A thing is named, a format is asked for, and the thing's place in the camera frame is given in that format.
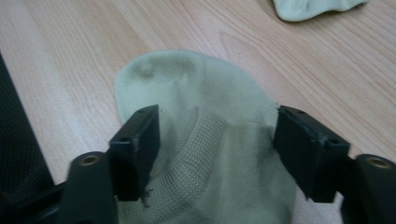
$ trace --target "cloth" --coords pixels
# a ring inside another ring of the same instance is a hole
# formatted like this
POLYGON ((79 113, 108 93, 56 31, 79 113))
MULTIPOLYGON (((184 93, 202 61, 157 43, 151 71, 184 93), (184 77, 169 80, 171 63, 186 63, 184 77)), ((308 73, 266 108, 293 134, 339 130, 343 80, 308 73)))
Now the cloth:
POLYGON ((368 0, 274 0, 276 12, 284 21, 304 21, 326 11, 347 11, 368 0))
POLYGON ((240 68, 186 50, 128 63, 120 117, 160 107, 150 196, 119 203, 120 223, 289 223, 295 184, 273 149, 276 105, 240 68))

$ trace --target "table surface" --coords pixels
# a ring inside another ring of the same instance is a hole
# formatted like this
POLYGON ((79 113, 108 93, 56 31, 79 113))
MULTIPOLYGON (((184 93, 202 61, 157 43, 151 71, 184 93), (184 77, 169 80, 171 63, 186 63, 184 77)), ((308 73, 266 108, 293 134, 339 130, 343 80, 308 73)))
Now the table surface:
MULTIPOLYGON (((284 22, 271 0, 1 0, 0 50, 56 181, 105 151, 120 128, 117 72, 157 49, 235 63, 279 104, 353 147, 396 161, 396 1, 284 22)), ((294 223, 337 223, 337 205, 301 202, 294 223)))

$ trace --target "screw hole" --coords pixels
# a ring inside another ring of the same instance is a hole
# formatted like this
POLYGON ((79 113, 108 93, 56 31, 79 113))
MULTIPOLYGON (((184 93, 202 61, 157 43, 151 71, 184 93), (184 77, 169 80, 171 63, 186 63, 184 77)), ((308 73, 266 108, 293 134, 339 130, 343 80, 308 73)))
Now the screw hole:
POLYGON ((79 164, 82 166, 88 166, 88 165, 97 163, 99 161, 99 159, 100 158, 98 156, 87 156, 87 157, 81 159, 79 161, 79 164))
POLYGON ((129 138, 127 138, 127 137, 122 137, 122 138, 120 139, 120 141, 121 141, 121 142, 129 142, 129 138))
POLYGON ((339 144, 340 143, 340 141, 338 141, 337 139, 330 139, 329 142, 331 144, 339 144))
POLYGON ((376 157, 370 157, 366 159, 369 163, 371 163, 373 166, 376 166, 378 168, 382 168, 382 169, 390 169, 391 165, 389 164, 389 162, 381 160, 379 158, 376 157))

